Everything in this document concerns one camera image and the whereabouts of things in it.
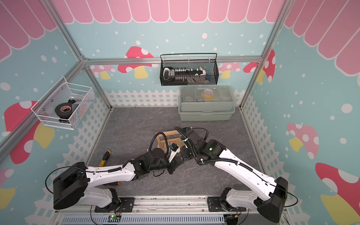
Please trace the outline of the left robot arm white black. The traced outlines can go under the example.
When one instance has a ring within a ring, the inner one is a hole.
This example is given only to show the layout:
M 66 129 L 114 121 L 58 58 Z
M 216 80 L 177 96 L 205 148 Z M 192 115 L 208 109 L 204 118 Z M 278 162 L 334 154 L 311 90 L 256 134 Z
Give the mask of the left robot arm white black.
M 122 204 L 117 191 L 112 187 L 101 189 L 100 186 L 140 180 L 156 171 L 173 174 L 184 162 L 184 157 L 177 156 L 181 148 L 175 143 L 167 145 L 166 149 L 164 152 L 151 147 L 145 154 L 118 166 L 92 167 L 78 162 L 63 167 L 64 172 L 52 182 L 53 208 L 63 210 L 78 203 L 116 212 Z

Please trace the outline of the wooden jewelry display stand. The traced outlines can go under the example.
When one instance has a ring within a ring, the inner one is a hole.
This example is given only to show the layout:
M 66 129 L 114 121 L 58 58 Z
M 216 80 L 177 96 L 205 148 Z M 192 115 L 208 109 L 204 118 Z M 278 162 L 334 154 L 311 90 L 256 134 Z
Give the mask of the wooden jewelry display stand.
M 186 144 L 183 142 L 184 136 L 179 133 L 177 130 L 171 130 L 171 131 L 165 131 L 163 132 L 166 136 L 168 147 L 170 147 L 172 144 L 176 144 L 178 146 L 178 149 L 175 151 L 180 151 L 181 148 L 189 148 L 189 144 Z M 156 144 L 157 148 L 161 149 L 164 153 L 167 153 L 167 146 L 166 141 L 163 135 L 159 135 L 156 137 Z

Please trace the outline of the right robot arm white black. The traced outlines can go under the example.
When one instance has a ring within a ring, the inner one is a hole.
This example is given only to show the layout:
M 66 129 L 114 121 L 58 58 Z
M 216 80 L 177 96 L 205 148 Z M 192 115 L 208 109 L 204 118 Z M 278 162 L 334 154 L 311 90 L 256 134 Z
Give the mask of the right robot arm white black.
M 265 219 L 279 223 L 283 209 L 287 207 L 288 181 L 283 177 L 273 178 L 262 173 L 235 156 L 220 142 L 206 141 L 193 128 L 175 127 L 185 144 L 183 156 L 193 158 L 200 166 L 211 165 L 223 170 L 252 190 L 248 196 L 226 187 L 220 198 L 221 207 L 230 211 L 244 207 L 257 210 Z

